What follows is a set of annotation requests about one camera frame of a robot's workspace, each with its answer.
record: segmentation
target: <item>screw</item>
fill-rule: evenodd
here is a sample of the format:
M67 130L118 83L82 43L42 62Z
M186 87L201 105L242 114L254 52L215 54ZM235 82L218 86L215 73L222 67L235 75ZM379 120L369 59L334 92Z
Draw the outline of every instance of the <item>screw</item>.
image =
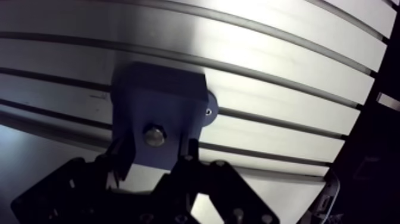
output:
M141 214L140 221L145 224L151 223L153 221L154 215L150 213Z
M179 224L185 224L188 218L183 214L179 214L175 217L175 221Z
M165 139L167 138L167 135L161 126L150 126L148 129L145 129L144 133L145 142L151 147L160 147L164 145Z
M210 108L207 108L207 110L205 110L205 115L209 116L213 113L213 111Z
M237 224L241 224L243 221L244 212L242 209L234 209L233 214L236 217Z
M272 216L270 216L269 214L265 214L263 216L261 216L261 220L262 222L264 222L265 224L271 224L272 223Z
M225 161L222 161L222 160L217 160L215 163L217 164L217 166L224 166L225 165Z
M187 161L191 161L193 159L193 157L191 155L186 155L185 156L185 160Z

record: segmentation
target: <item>bolt head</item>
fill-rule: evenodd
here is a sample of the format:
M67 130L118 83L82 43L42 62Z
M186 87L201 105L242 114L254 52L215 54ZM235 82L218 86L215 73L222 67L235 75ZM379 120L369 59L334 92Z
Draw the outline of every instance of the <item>bolt head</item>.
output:
M145 129L144 138L146 144L149 146L160 147L164 145L167 135L165 134L163 127L151 125Z

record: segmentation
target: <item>white surface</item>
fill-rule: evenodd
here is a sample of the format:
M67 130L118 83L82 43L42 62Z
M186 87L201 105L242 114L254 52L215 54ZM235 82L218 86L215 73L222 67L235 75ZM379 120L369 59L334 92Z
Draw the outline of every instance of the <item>white surface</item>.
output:
M320 13L327 14L318 7L305 4L317 12L312 20L306 20L309 25L322 20L318 17ZM0 5L0 31L78 36L181 52L292 80L360 104L365 102L373 82L359 71L300 46L192 15L104 2L49 1L43 5L5 1ZM297 24L303 21L298 16L293 15L296 19L286 23L303 31L312 28ZM332 30L340 27L335 23L326 22L317 27L320 30L316 34L328 35L333 43L344 37ZM346 33L353 37L354 30L358 32L352 27ZM371 51L373 57L381 60L385 46L376 48L373 43L364 43L364 39L369 38L372 37L359 38L351 46L339 45L352 54L367 56Z
M112 123L109 94L0 74L0 98L46 110Z
M202 142L260 153L333 162L344 141L218 115L203 128Z
M374 71L378 71L386 49L384 43L357 28L357 26L304 0L231 0L228 4L225 0L169 1L210 8L278 28L325 46ZM369 20L379 19L383 20L382 23L384 23L386 22L384 20L385 17L389 17L389 23L386 26L389 26L387 29L391 31L390 24L392 23L393 25L394 22L393 12L390 10L386 12L386 8L378 4L380 0L366 0L363 2L358 2L357 0L332 1L336 1L338 4L341 2L350 2L347 3L348 5L354 4L353 7L350 6L351 9L349 10L352 10L353 13L358 13L360 19L372 14L370 17L373 18Z
M348 135L359 111L243 76L206 69L208 89L220 107Z
M55 119L52 117L43 116L40 114L31 113L31 112L26 112L23 110L7 107L7 106L3 106L3 105L0 105L0 111L14 114L14 115L17 115L20 117L24 117L26 119L35 120L35 121L38 121L38 122L41 122L44 124L62 127L64 129L71 130L71 131L74 131L77 133L84 133L84 134L87 134L90 136L96 136L98 138L111 141L111 131L110 130L104 130L104 129L99 129L99 128L92 127L92 126L80 125L77 123L68 122L68 121L60 120L60 119ZM232 126L238 125L237 123L235 123L235 119L231 125ZM203 133L210 133L210 131L215 128L218 128L218 127L215 127L215 126L207 127L205 129L203 129ZM282 129L282 128L270 126L271 131L275 131L275 130L279 130L279 129ZM287 130L286 133L284 131L280 131L278 133L280 134L281 138L275 138L275 139L271 138L271 134L268 133L265 138L261 137L261 139L263 139L264 142L261 142L260 138L259 139L254 138L251 140L254 140L256 143L259 143L259 144L264 144L266 146L266 148L269 149L269 150L266 150L265 148L262 148L262 150L260 151L262 153L275 153L275 154L279 154L279 155L288 155L288 156L292 156L292 157L299 156L300 158L301 157L307 158L308 155L311 155L311 158L315 158L315 157L313 157L312 154L310 154L310 152L311 153L313 152L313 147L315 147L315 145L312 145L312 144L314 144L315 142L320 142L321 147L323 148L323 150L320 150L320 152L317 151L316 154L322 155L322 157L325 157L325 158L327 157L325 154L329 155L328 150L339 152L340 147L343 144L343 141L341 141L341 140L328 139L328 138L324 139L323 137L318 137L318 136L314 136L314 135L308 136L308 140L312 141L312 142L304 142L304 141L299 142L298 139L295 139L295 138L299 137L299 138L305 139L302 135L307 136L307 134L306 133L298 133L298 136L296 136L296 135L290 135L291 132L295 132L295 131ZM228 135L223 132L219 132L218 134L219 135L222 134L223 138L235 137L233 135L229 135L229 133L228 133ZM297 145L292 145L292 147L284 146L284 145L290 145L290 143L293 141L297 141ZM254 143L252 143L252 144L250 142L248 142L248 143L249 143L248 147L254 146ZM279 143L282 143L280 146L282 149L282 152L281 151L274 152L273 150L270 150L274 147L278 147ZM234 147L239 147L240 145L243 145L240 143L240 141L235 141L235 144L233 144ZM255 149L254 148L244 148L244 150L257 151L257 148L260 148L260 147L255 146ZM290 163L290 162L285 162L285 161L271 160L271 159L266 159L266 158L250 157L247 155L239 155L239 154L224 153L224 152L219 152L219 151L212 151L212 150L208 150L208 149L204 149L204 148L199 149L199 154L200 154L200 159L202 161L227 160L235 166L247 167L247 168L251 168L251 169L270 170L270 171L284 172L284 173L297 173L297 174L301 174L301 175L312 175L312 176L324 176L328 170L328 167L312 166L312 165L306 165L306 164L298 164L298 163Z
M325 0L390 38L397 12L385 0Z
M329 170L328 167L270 160L266 158L251 157L233 153L224 153L221 151L208 150L204 148L199 150L199 158L201 161L207 162L222 159L228 161L231 165L238 167L296 173L310 176L325 176L326 172Z
M385 105L393 110L400 111L400 101L394 99L386 94L379 93L376 101L382 105Z
M104 49L57 43L0 40L0 49L0 67L24 69L106 85L110 84L114 64L121 61L144 61L185 69L185 64L174 61L161 60L160 63L160 59L155 60L143 55L119 54ZM337 103L267 82L203 67L196 67L196 70L205 73L208 88L216 95L219 105L224 108L346 135L351 131L359 114L359 111ZM350 81L359 83L359 85L349 83L354 95L366 98L373 79L362 74L356 79L346 79L345 83ZM27 86L26 91L29 91L29 88L34 87Z
M101 97L103 94L104 99L91 97ZM0 74L0 98L112 123L112 106L108 94L99 91ZM218 116L212 125L204 128L200 140L245 150L321 161L333 161L343 145L343 141L338 139L226 116Z

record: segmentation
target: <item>dark background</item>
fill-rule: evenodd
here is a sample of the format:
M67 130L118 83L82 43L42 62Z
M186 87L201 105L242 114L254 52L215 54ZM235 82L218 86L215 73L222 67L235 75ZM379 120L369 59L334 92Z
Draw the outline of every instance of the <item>dark background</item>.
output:
M400 101L399 16L384 42L370 96L332 166L341 184L332 214L344 214L343 223L400 223L400 111L376 101L379 92Z

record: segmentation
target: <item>screw hole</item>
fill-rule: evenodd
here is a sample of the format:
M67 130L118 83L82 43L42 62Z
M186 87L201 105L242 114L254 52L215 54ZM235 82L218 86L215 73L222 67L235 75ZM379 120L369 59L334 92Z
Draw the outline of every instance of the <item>screw hole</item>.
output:
M213 113L213 111L212 111L210 108L208 108L207 110L205 110L205 115L206 115L206 116L210 116L212 113Z

